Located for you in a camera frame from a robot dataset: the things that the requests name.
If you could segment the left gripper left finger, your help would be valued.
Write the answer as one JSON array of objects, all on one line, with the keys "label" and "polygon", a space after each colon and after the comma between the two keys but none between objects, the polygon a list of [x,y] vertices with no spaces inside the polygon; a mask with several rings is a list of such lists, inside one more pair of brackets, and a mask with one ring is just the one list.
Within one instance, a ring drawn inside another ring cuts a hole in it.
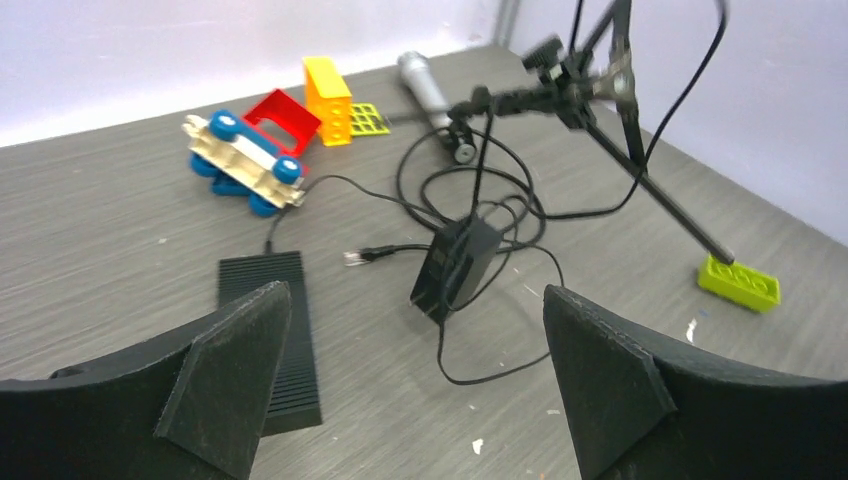
[{"label": "left gripper left finger", "polygon": [[267,381],[239,364],[260,301],[40,380],[1,384],[5,479],[246,479]]}]

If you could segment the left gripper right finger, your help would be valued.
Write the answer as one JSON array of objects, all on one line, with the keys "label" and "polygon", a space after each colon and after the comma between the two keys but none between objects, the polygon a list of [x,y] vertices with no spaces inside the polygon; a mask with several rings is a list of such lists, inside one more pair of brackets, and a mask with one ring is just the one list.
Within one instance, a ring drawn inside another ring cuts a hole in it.
[{"label": "left gripper right finger", "polygon": [[560,286],[543,322],[584,479],[843,479],[847,385],[727,359]]}]

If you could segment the black network switch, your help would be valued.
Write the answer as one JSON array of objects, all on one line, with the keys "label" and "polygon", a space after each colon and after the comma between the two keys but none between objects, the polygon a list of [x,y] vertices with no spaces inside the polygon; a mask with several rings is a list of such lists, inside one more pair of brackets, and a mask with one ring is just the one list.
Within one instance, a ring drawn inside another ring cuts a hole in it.
[{"label": "black network switch", "polygon": [[298,251],[222,259],[218,305],[260,301],[258,331],[239,364],[269,383],[264,437],[323,423],[310,307],[302,255]]}]

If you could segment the black power adapter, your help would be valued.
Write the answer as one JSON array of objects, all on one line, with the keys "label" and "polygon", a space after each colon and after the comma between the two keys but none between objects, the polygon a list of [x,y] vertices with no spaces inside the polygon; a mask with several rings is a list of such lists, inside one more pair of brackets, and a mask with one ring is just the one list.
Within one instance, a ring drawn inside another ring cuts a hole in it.
[{"label": "black power adapter", "polygon": [[443,324],[472,298],[502,239],[499,230],[476,214],[438,230],[410,294],[411,303]]}]

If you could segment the black mini tripod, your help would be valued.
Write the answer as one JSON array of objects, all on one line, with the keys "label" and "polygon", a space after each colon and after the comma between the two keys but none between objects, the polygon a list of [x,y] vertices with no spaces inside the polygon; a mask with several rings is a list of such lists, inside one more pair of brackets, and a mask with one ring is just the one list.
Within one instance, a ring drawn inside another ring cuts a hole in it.
[{"label": "black mini tripod", "polygon": [[[644,140],[640,125],[630,36],[632,4],[627,0],[610,2],[583,42],[578,40],[583,10],[578,4],[569,42],[564,43],[553,34],[523,57],[523,68],[537,76],[537,85],[496,93],[478,86],[470,99],[449,103],[452,106],[449,116],[466,120],[469,125],[472,119],[483,117],[491,127],[497,117],[541,114],[557,118],[570,131],[586,133],[631,176],[634,188],[644,189],[719,262],[733,264],[733,253],[708,234],[648,174],[648,162],[660,134],[697,84],[723,40],[728,6],[719,1],[716,7],[718,25],[710,46],[650,140]],[[421,108],[416,113],[390,116],[387,120],[399,124],[418,119],[427,119]],[[495,140],[489,131],[471,129],[477,155],[470,164],[456,165],[460,170],[481,175],[487,150]]]}]

